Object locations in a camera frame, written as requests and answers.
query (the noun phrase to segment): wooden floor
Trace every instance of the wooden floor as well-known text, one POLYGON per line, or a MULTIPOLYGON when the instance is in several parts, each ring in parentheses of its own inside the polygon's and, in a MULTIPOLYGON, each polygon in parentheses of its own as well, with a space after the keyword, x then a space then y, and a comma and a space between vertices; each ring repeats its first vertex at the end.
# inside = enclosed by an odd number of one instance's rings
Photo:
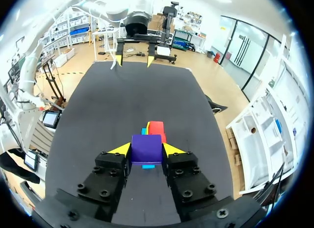
MULTIPOLYGON (((103 51, 103 48, 99 48, 102 43, 97 42, 97 52, 103 51)), ((64 92, 65 98, 70 99, 73 91, 76 86, 80 82, 81 78, 84 76, 88 68, 92 65, 95 60, 94 56, 94 47, 93 44, 90 46, 88 43, 75 45, 75 56, 71 58, 67 63, 65 63, 61 68, 58 68, 58 72, 56 70, 53 71, 54 76, 56 77, 56 82, 58 83, 62 92, 64 92)), ((147 49, 148 46, 146 44, 127 44, 125 45, 124 50, 126 51, 128 48, 133 48, 133 52, 125 52, 124 60, 126 61, 139 61, 139 62, 147 62, 147 49), (130 54, 136 54, 138 52, 143 52, 146 54, 145 57, 137 57, 131 56, 127 57, 130 54)), ((204 94, 209 96, 213 102, 217 104, 227 106, 228 109, 218 113, 215 115, 217 120, 220 132, 222 134, 224 144, 226 147, 227 155, 230 162, 230 168, 232 172, 233 185, 234 185, 234 198, 238 198, 239 191, 244 189, 244 178, 243 178, 243 170, 242 166, 235 165, 235 154, 239 153, 238 151, 234 151, 231 149, 230 142, 226 133, 226 126, 244 109, 244 107, 248 104, 247 99, 243 95, 242 91, 233 81, 233 79, 224 71, 224 69, 213 62, 213 59, 208 58, 204 54, 195 53, 191 51, 181 51, 173 49, 171 55, 178 55, 175 66, 189 68, 200 87, 202 88, 204 94)), ((97 55, 98 61, 112 61, 111 55, 97 55)), ((157 59, 153 63, 159 63, 164 65, 173 65, 170 64, 167 60, 157 59)), ((47 98, 51 98, 53 92, 51 91, 45 77, 43 74, 38 72, 36 74, 36 79, 38 86, 41 91, 47 98)), ((39 93, 39 89, 35 87, 36 94, 39 93)), ((17 159, 17 163, 19 165, 23 164, 23 162, 17 159)), ((6 172, 7 178, 9 180, 11 188, 15 188, 16 191, 24 197, 25 195, 21 190, 18 190, 17 187, 22 180, 17 176, 6 172)), ((44 197, 45 190, 44 184, 34 185, 31 184, 31 187, 37 191, 37 193, 44 197)))

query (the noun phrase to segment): red block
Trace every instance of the red block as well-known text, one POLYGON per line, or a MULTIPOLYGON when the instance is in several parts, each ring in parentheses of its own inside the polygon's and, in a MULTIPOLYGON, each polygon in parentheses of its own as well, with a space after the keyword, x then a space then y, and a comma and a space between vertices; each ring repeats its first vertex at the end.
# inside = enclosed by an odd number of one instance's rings
POLYGON ((167 138, 166 138, 166 134, 165 133, 163 133, 161 135, 161 143, 167 143, 167 138))
POLYGON ((162 121, 151 121, 148 126, 148 135, 163 135, 164 128, 162 121))

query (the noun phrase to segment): black work surface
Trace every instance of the black work surface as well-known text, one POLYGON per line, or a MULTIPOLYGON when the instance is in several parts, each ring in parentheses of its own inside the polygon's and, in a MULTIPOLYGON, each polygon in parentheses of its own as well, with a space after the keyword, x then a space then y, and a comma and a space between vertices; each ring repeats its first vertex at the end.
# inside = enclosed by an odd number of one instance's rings
MULTIPOLYGON (((96 156, 131 142, 148 121, 163 121, 167 142, 192 151, 219 200, 233 195, 230 165, 209 104, 193 74, 184 68, 125 62, 96 62, 63 112, 51 146, 46 195, 60 188, 76 196, 96 156)), ((152 226, 180 222, 161 166, 132 167, 113 223, 152 226)))

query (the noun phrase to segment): purple block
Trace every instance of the purple block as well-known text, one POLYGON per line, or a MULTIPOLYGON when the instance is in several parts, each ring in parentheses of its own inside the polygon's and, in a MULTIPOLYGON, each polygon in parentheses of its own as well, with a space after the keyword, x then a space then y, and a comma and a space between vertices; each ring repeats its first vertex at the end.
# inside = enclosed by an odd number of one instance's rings
POLYGON ((161 163, 162 146, 161 135, 132 136, 132 163, 161 163))

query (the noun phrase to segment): yellow block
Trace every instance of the yellow block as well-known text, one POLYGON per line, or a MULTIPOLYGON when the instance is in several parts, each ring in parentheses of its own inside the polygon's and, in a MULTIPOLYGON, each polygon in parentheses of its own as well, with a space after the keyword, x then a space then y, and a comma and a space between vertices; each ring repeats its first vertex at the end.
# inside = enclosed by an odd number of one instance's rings
POLYGON ((124 154, 124 156, 126 156, 128 150, 129 150, 130 144, 131 143, 126 143, 125 145, 120 146, 118 148, 115 148, 114 150, 109 151, 108 153, 120 153, 120 154, 124 154))
POLYGON ((174 154, 174 153, 185 153, 181 149, 175 148, 172 145, 169 145, 167 143, 163 143, 163 147, 166 150, 167 157, 169 157, 169 154, 174 154))
POLYGON ((146 126, 146 135, 148 135, 148 127, 149 127, 149 123, 151 123, 150 121, 147 122, 147 126, 146 126))
POLYGON ((154 60, 154 56, 147 57, 147 67, 149 67, 152 64, 153 60, 154 60))
POLYGON ((116 59, 118 61, 118 64, 120 65, 120 67, 122 67, 121 62, 122 62, 122 55, 116 55, 116 59))

